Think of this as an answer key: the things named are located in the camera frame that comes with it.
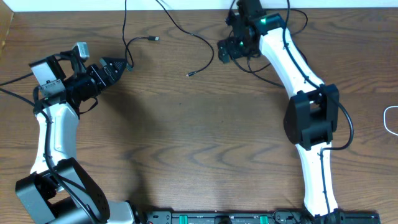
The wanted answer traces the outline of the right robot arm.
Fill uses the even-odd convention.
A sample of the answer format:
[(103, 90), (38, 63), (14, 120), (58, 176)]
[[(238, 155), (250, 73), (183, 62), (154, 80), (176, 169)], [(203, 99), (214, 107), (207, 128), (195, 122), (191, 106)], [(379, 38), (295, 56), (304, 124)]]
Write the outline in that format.
[(339, 91), (326, 85), (308, 66), (295, 46), (288, 19), (269, 14), (260, 1), (236, 1), (225, 20), (232, 35), (217, 43), (223, 63), (239, 58), (265, 56), (279, 76), (289, 103), (283, 125), (288, 140), (298, 150), (305, 184), (304, 206), (316, 222), (337, 219), (330, 152), (337, 129)]

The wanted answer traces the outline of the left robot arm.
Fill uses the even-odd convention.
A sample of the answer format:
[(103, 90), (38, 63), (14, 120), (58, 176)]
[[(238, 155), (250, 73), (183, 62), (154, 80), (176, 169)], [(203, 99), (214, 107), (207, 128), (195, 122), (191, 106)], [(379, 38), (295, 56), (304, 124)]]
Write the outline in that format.
[(40, 134), (34, 165), (16, 182), (16, 195), (35, 223), (138, 223), (130, 203), (109, 201), (76, 159), (81, 102), (114, 85), (127, 62), (103, 57), (101, 67), (86, 67), (85, 60), (63, 52), (29, 65), (39, 83), (33, 95)]

